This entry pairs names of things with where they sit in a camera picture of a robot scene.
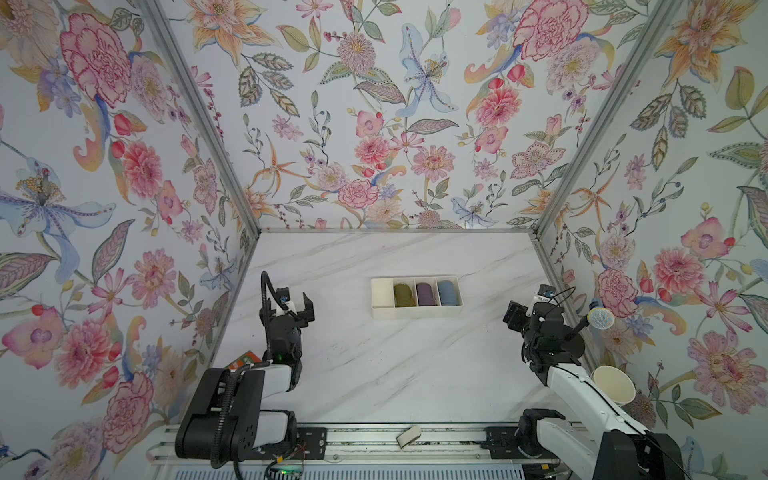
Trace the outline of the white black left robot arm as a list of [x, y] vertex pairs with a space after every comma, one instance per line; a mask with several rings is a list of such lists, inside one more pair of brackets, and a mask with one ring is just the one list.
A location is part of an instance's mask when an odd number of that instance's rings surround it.
[[275, 460], [297, 449], [295, 413], [265, 409], [263, 400], [295, 389], [303, 370], [302, 330], [315, 320], [314, 305], [302, 296], [298, 310], [281, 288], [264, 301], [265, 358], [236, 369], [210, 368], [197, 386], [176, 433], [180, 459], [206, 460], [214, 469], [261, 455]]

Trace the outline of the green striped sock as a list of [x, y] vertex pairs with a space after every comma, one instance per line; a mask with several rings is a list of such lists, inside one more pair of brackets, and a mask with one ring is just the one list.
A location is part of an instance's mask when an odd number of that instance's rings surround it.
[[396, 283], [393, 286], [395, 307], [410, 308], [416, 306], [416, 300], [411, 287], [405, 283]]

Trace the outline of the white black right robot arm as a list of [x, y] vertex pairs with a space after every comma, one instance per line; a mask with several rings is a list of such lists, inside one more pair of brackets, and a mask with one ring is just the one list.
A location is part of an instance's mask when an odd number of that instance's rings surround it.
[[688, 478], [677, 443], [624, 411], [636, 397], [632, 380], [616, 367], [587, 372], [580, 362], [586, 351], [581, 331], [613, 327], [616, 319], [610, 310], [594, 307], [571, 327], [563, 307], [539, 294], [529, 306], [510, 302], [503, 321], [522, 336], [522, 361], [582, 426], [576, 429], [556, 410], [529, 408], [514, 437], [521, 455], [552, 454], [579, 479]]

